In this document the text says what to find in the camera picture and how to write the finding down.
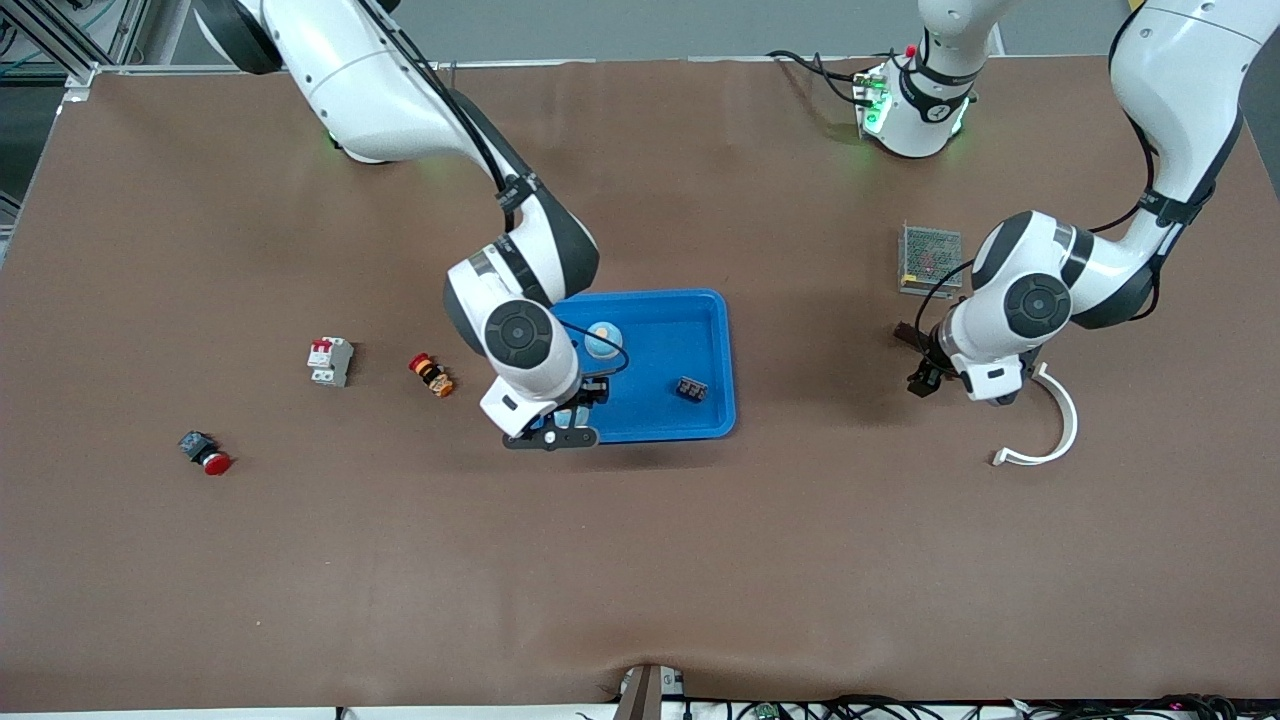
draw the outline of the white plastic handle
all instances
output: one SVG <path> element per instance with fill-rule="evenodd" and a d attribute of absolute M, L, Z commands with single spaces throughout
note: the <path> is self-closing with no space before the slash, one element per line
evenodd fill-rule
<path fill-rule="evenodd" d="M 1053 452 L 1042 457 L 1023 455 L 1016 450 L 1004 447 L 996 454 L 995 460 L 991 461 L 992 465 L 1002 465 L 1005 462 L 1027 466 L 1043 465 L 1066 455 L 1066 451 L 1071 450 L 1071 446 L 1075 445 L 1075 433 L 1079 430 L 1080 419 L 1075 413 L 1075 402 L 1071 400 L 1071 393 L 1066 392 L 1062 383 L 1048 374 L 1048 363 L 1041 363 L 1036 368 L 1036 372 L 1032 373 L 1032 379 L 1044 386 L 1044 389 L 1057 401 L 1057 410 L 1062 414 L 1062 439 L 1057 441 L 1057 447 L 1053 448 Z"/>

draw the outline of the blue tray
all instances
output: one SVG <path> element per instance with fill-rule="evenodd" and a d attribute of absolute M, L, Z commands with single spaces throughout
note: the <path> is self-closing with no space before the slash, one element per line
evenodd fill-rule
<path fill-rule="evenodd" d="M 557 318 L 588 328 L 609 322 L 622 332 L 631 365 L 609 378 L 609 401 L 591 409 L 588 424 L 602 443 L 707 439 L 728 434 L 737 421 L 728 307 L 714 290 L 650 290 L 577 295 L 557 304 Z M 577 341 L 582 372 L 617 366 L 596 360 Z M 707 400 L 676 395 L 681 375 L 707 383 Z"/>

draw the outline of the perforated metal box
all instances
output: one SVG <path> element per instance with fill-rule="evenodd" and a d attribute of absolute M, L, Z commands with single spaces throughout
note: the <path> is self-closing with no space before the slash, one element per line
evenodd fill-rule
<path fill-rule="evenodd" d="M 904 225 L 902 237 L 897 245 L 897 287 L 901 292 L 928 295 L 934 283 L 964 261 L 963 256 L 964 247 L 960 243 L 960 233 Z M 963 287 L 964 278 L 957 273 L 943 283 L 933 296 L 951 299 Z"/>

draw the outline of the brown tabletop surface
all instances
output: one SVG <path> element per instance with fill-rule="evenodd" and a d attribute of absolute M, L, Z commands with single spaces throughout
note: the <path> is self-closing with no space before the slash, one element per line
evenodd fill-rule
<path fill-rule="evenodd" d="M 733 433 L 503 450 L 440 307 L 500 232 L 485 173 L 348 161 L 283 76 L 100 77 L 0 274 L 0 708 L 584 702 L 640 662 L 703 696 L 1280 694 L 1280 205 L 1248 136 L 1156 315 L 1046 348 L 1075 448 L 992 468 L 1056 410 L 906 392 L 897 236 L 1128 209 L 1102 59 L 993 60 L 920 161 L 794 65 L 457 83 L 594 232 L 594 291 L 724 295 Z M 358 343 L 346 389 L 308 379 L 321 334 Z"/>

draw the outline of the orange and black component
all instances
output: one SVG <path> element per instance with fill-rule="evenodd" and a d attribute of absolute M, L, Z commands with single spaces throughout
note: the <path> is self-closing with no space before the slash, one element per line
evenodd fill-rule
<path fill-rule="evenodd" d="M 422 378 L 422 383 L 435 393 L 436 397 L 445 397 L 453 392 L 453 380 L 435 360 L 426 352 L 419 352 L 408 363 L 408 369 Z"/>

